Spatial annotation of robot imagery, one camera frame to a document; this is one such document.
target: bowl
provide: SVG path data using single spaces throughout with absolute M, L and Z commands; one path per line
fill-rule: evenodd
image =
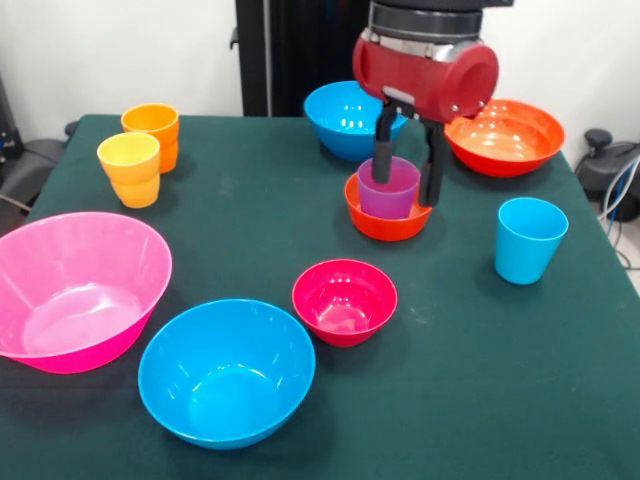
M 564 143 L 555 118 L 514 100 L 491 100 L 475 119 L 457 118 L 447 125 L 445 135 L 462 163 L 491 177 L 532 172 Z
M 307 395 L 315 353 L 290 314 L 226 299 L 178 315 L 140 361 L 144 406 L 164 428 L 200 447 L 229 450 L 275 432 Z
M 0 238 L 0 355 L 79 373 L 122 355 L 171 277 L 145 223 L 106 212 L 45 218 Z
M 307 269 L 293 286 L 293 306 L 321 340 L 334 347 L 367 341 L 398 305 L 396 287 L 379 268 L 350 259 L 328 260 Z
M 330 83 L 314 90 L 304 102 L 304 112 L 320 142 L 336 157 L 362 162 L 373 156 L 382 102 L 365 93 L 358 82 Z M 392 140 L 405 123 L 407 119 L 398 115 Z
M 344 186 L 349 216 L 360 233 L 383 242 L 400 242 L 420 233 L 431 215 L 431 207 L 422 207 L 416 197 L 407 218 L 386 219 L 368 215 L 362 211 L 358 192 L 358 174 L 349 177 Z

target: orange cup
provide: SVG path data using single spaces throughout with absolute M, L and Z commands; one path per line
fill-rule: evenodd
M 160 191 L 160 142 L 142 132 L 120 133 L 98 147 L 98 158 L 118 198 L 129 208 L 148 207 Z
M 176 168 L 180 115 L 171 105 L 146 103 L 130 108 L 120 119 L 125 132 L 144 132 L 160 142 L 160 173 Z

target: table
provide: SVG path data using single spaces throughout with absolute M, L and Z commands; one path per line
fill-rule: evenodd
M 422 160 L 409 122 L 397 152 Z M 120 205 L 96 159 L 117 117 L 82 119 L 31 220 L 109 210 L 150 223 L 174 274 L 140 340 L 95 372 L 53 376 L 0 360 L 3 479 L 620 479 L 640 476 L 640 302 L 562 156 L 512 180 L 447 166 L 418 237 L 375 242 L 350 224 L 331 158 L 304 119 L 184 117 L 177 170 L 150 208 Z M 539 284 L 492 269 L 496 211 L 535 195 L 570 231 Z M 372 262 L 400 304 L 368 343 L 314 341 L 313 387 L 273 437 L 235 452 L 182 442 L 142 406 L 140 355 L 177 313 L 249 297 L 292 311 L 304 268 Z

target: blue cup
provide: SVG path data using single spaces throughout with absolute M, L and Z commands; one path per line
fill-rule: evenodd
M 531 285 L 542 278 L 569 220 L 554 204 L 538 198 L 514 198 L 498 210 L 496 272 L 507 282 Z

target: orange bowl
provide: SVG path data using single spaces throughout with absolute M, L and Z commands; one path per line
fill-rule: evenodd
M 532 172 L 564 143 L 564 129 L 555 118 L 514 100 L 491 100 L 476 118 L 447 125 L 445 135 L 462 163 L 491 177 Z
M 416 201 L 411 207 L 408 218 L 389 220 L 372 217 L 360 208 L 360 194 L 358 193 L 358 174 L 349 177 L 344 186 L 344 197 L 349 207 L 349 215 L 354 227 L 367 237 L 384 242 L 399 242 L 416 236 L 427 224 L 431 207 L 421 207 Z

